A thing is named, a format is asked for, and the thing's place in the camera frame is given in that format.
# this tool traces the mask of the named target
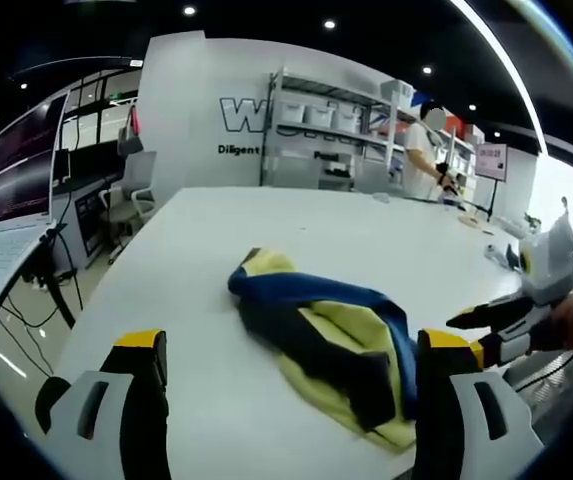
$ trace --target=wall logo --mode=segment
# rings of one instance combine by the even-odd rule
[[[247,131],[249,133],[262,133],[264,119],[266,118],[266,100],[259,104],[254,98],[220,98],[219,106],[222,109],[224,125],[228,132]]]

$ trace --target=floor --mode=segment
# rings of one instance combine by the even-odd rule
[[[108,253],[105,253],[101,254],[87,270],[78,273],[77,279],[84,303],[88,302],[108,268]],[[73,315],[79,318],[80,307],[74,283],[72,281],[65,283],[61,290]],[[15,284],[9,297],[28,323],[41,323],[54,310],[54,303],[48,292],[35,289],[21,279]],[[4,305],[12,310],[8,299]],[[24,324],[8,312],[0,311],[0,322],[3,322],[3,325],[17,338],[28,355],[42,369],[49,371],[39,355],[35,342],[41,348],[46,361],[52,368],[56,368],[70,333],[70,329],[59,312],[43,327],[30,329],[35,342],[29,338],[28,329],[24,327]],[[35,399],[45,380],[44,373],[26,359],[10,335],[0,325],[0,394],[22,424],[26,435],[36,442],[43,438],[43,433],[35,418]]]

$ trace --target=cloth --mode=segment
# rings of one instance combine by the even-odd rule
[[[414,442],[415,345],[403,310],[374,290],[297,273],[264,249],[249,254],[228,287],[247,329],[280,350],[283,374],[305,399],[386,448]]]
[[[428,130],[420,122],[413,123],[406,130],[406,151],[419,150],[424,160],[430,165],[435,165],[435,153],[433,146],[428,139]],[[404,192],[411,197],[426,198],[437,196],[439,189],[433,177],[422,172],[408,159],[408,154],[404,158],[404,173],[402,176],[402,186]]]

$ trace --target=ceiling light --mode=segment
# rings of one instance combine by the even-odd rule
[[[6,356],[0,352],[0,358],[6,362],[6,365],[8,365],[10,368],[12,368],[13,370],[15,370],[15,373],[17,375],[19,375],[20,377],[24,377],[26,378],[26,372],[24,372],[21,368],[19,368],[17,365],[15,365],[13,362],[11,362],[8,358],[6,358]]]
[[[502,47],[502,44],[499,42],[497,37],[493,34],[493,31],[486,25],[482,17],[473,10],[473,8],[466,3],[466,0],[450,0],[450,2],[455,5],[459,9],[462,14],[473,24],[473,26],[477,29],[477,31],[484,37],[484,40],[488,42],[490,47],[495,52],[495,55],[499,58],[504,65],[504,68],[510,75],[510,78],[513,80],[517,91],[519,92],[524,105],[526,105],[526,110],[528,110],[528,115],[530,116],[531,122],[533,122],[533,129],[535,130],[535,134],[537,135],[537,141],[539,142],[539,149],[543,155],[548,156],[548,147],[546,146],[546,140],[544,139],[544,131],[542,130],[542,125],[539,122],[539,117],[537,116],[537,111],[535,110],[535,105],[533,104],[533,100],[530,98],[528,94],[528,89],[522,80],[522,77],[519,75],[517,71],[517,67],[510,59],[508,52]]]

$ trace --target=laptop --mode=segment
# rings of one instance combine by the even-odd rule
[[[53,228],[55,141],[68,94],[29,110],[0,132],[0,305],[19,269]]]

